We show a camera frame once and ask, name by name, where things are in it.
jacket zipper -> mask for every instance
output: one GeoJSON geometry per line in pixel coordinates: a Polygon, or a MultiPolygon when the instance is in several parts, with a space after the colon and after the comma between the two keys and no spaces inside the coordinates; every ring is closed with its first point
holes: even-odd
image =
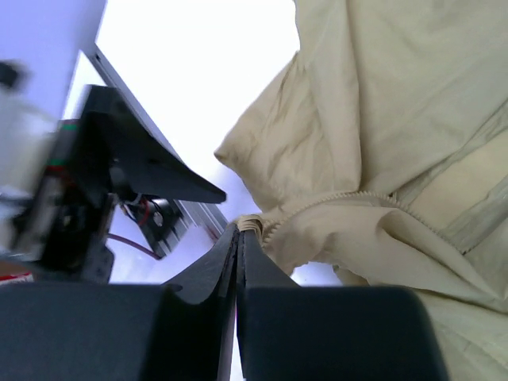
{"type": "Polygon", "coordinates": [[[418,214],[416,214],[414,211],[412,211],[408,206],[405,206],[401,202],[397,201],[393,197],[388,196],[386,194],[379,194],[379,193],[370,192],[370,191],[359,191],[359,192],[352,192],[352,193],[337,192],[335,194],[331,194],[329,196],[321,198],[317,201],[311,202],[301,208],[298,208],[294,212],[288,214],[282,220],[279,220],[279,221],[264,220],[263,225],[266,224],[266,225],[273,225],[273,226],[270,228],[270,231],[268,231],[266,233],[266,235],[264,234],[264,232],[261,234],[261,236],[262,236],[261,246],[264,248],[267,244],[269,244],[271,242],[271,239],[277,232],[277,230],[279,230],[281,226],[286,224],[290,219],[292,219],[297,214],[300,214],[301,212],[303,212],[313,206],[322,204],[323,202],[331,202],[331,201],[336,201],[336,200],[340,200],[340,199],[348,199],[348,198],[360,198],[360,199],[362,199],[362,198],[377,198],[381,201],[384,201],[384,202],[390,204],[390,206],[393,206],[394,208],[397,208],[397,209],[401,210],[402,212],[409,214],[412,218],[419,221],[427,229],[429,229],[434,234],[436,234],[439,238],[441,238],[444,242],[446,242],[447,244],[452,246],[455,250],[464,253],[464,251],[459,250],[448,238],[443,236],[439,231],[437,231],[435,228],[433,228],[431,225],[429,225],[422,217],[420,217],[418,214]]]}

cable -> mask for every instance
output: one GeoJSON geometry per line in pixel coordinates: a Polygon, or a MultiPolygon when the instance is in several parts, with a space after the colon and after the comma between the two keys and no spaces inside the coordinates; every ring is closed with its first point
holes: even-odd
{"type": "Polygon", "coordinates": [[[125,238],[122,236],[118,236],[116,234],[108,233],[108,238],[110,238],[113,241],[121,242],[122,244],[127,244],[128,246],[132,248],[138,249],[140,252],[143,252],[145,254],[148,254],[151,256],[154,260],[159,260],[160,258],[156,256],[156,254],[152,250],[148,250],[146,247],[141,246],[140,244],[131,241],[129,238],[125,238]]]}
{"type": "Polygon", "coordinates": [[[146,201],[146,198],[142,198],[141,203],[144,205],[144,216],[141,218],[141,221],[137,223],[138,226],[146,224],[148,217],[150,217],[150,208],[148,207],[148,201],[146,201]]]}

cloth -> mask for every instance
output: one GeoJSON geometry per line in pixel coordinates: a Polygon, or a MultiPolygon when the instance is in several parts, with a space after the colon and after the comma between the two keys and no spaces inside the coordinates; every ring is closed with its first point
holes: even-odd
{"type": "Polygon", "coordinates": [[[295,3],[300,51],[216,151],[263,211],[238,225],[288,274],[411,288],[453,380],[508,379],[506,1],[295,3]]]}

